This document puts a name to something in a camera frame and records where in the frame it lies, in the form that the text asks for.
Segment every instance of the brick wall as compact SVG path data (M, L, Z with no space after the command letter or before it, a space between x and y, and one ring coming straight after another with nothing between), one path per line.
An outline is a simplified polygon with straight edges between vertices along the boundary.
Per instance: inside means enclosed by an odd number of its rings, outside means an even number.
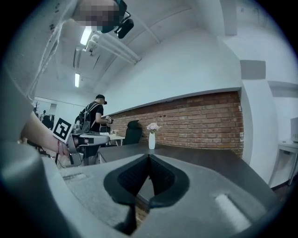
M124 136L127 123L139 120L142 141L148 141L146 126L161 126L156 142L165 145L232 149L243 152L243 119L237 92L214 93L177 99L113 115L112 129Z

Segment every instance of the fluorescent light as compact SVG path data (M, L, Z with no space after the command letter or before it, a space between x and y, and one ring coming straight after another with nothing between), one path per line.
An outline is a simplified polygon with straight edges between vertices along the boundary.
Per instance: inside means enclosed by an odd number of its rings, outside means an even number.
M74 77L74 85L76 87L79 87L79 83L80 83L80 75L78 73L76 73L75 77Z
M82 45L87 44L91 32L92 32L92 29L91 29L90 26L85 27L85 30L84 30L82 38L81 38L81 44Z

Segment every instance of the ceiling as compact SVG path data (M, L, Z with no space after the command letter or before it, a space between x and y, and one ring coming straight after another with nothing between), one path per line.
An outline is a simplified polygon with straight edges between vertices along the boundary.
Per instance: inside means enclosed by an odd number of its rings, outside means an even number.
M218 28L218 25L224 21L225 24L228 22L227 19L220 19L217 14L217 8L220 8L220 11L224 10L221 6L224 0L125 0L125 2L135 27L122 40L119 40L114 33L109 34L140 57L159 42L190 29L200 27L212 34L220 35L224 29ZM232 18L233 14L226 12L230 23L236 20L260 23L260 11L255 5L247 0L237 0L236 3L237 18L236 15ZM149 27L155 38L140 21ZM85 56L83 59L85 67L80 68L78 72L81 74L80 87L75 88L74 51L80 45L83 31L84 27L72 20L64 24L57 52L49 62L38 87L99 94L129 64L107 50L100 51L97 62L92 56Z

